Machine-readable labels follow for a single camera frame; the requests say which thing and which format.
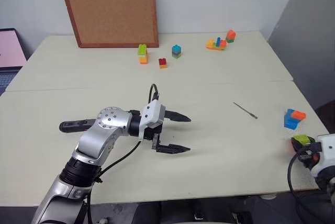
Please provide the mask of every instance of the laptop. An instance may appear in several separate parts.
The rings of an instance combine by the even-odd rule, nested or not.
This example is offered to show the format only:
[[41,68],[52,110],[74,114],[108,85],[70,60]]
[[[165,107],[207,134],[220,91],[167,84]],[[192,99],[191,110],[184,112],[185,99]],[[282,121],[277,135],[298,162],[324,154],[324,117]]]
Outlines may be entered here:
[[0,94],[26,62],[16,30],[0,29]]

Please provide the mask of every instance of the cork board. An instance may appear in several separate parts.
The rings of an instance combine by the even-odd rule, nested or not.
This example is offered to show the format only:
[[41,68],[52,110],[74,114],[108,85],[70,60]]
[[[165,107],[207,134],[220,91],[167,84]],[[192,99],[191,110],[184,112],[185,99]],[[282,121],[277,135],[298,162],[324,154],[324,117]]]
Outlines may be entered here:
[[81,48],[158,47],[155,0],[65,0]]

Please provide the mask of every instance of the stacked blocks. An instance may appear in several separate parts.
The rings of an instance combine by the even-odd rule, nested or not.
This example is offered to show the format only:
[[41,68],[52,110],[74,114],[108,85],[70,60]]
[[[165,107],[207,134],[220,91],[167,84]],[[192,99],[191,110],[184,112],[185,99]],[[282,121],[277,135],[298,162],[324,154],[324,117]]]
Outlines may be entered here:
[[297,110],[288,109],[284,117],[284,127],[296,130],[299,123],[306,118],[305,113],[301,113]]
[[227,43],[234,42],[236,33],[233,30],[227,32],[226,41]]
[[159,58],[158,61],[159,61],[159,68],[160,69],[166,68],[166,59],[165,58]]
[[216,42],[214,42],[214,39],[209,39],[206,43],[206,48],[210,50],[225,50],[226,46],[226,40],[221,40],[219,37]]
[[182,55],[182,47],[176,44],[175,46],[172,47],[172,56],[178,59],[180,58],[181,55]]
[[148,63],[148,50],[147,50],[147,45],[146,44],[140,44],[138,45],[138,53],[137,55],[139,56],[140,64],[147,64]]

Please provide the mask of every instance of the pink laptop screen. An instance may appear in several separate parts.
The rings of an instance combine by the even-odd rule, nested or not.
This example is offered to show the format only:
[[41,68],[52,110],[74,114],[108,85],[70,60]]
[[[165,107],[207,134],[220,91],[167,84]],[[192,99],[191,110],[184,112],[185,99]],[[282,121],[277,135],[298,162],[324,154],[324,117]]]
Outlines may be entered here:
[[0,31],[0,68],[23,66],[26,62],[15,31]]

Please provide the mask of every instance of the white table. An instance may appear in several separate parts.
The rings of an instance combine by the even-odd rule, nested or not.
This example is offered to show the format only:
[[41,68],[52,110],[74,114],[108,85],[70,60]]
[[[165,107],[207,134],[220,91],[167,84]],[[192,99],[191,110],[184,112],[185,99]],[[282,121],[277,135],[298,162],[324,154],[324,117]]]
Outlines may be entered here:
[[[137,84],[4,93],[0,97],[0,205],[38,205],[81,136],[60,132],[59,123],[94,118],[107,106],[142,109],[150,83]],[[294,153],[290,136],[328,133],[290,81],[207,85],[159,82],[158,88],[167,109],[192,119],[191,123],[165,122],[162,144],[181,144],[191,151],[156,153],[151,150],[152,142],[144,141],[103,176],[103,184],[93,189],[93,203],[287,191],[287,166]],[[259,118],[252,118],[232,102]],[[307,114],[298,131],[283,127],[288,108]],[[135,137],[120,137],[105,165],[123,156],[136,142]],[[310,172],[298,162],[292,176],[296,189],[316,188]]]
[[[210,38],[226,33],[159,35],[160,47],[149,48],[147,65],[140,65],[136,48],[80,49],[74,36],[47,37],[17,74],[7,91],[67,88],[112,88],[115,84],[226,84],[291,81],[271,47],[258,32],[240,32],[225,51],[205,48]],[[179,44],[182,57],[172,58]],[[166,58],[167,69],[159,69]]]

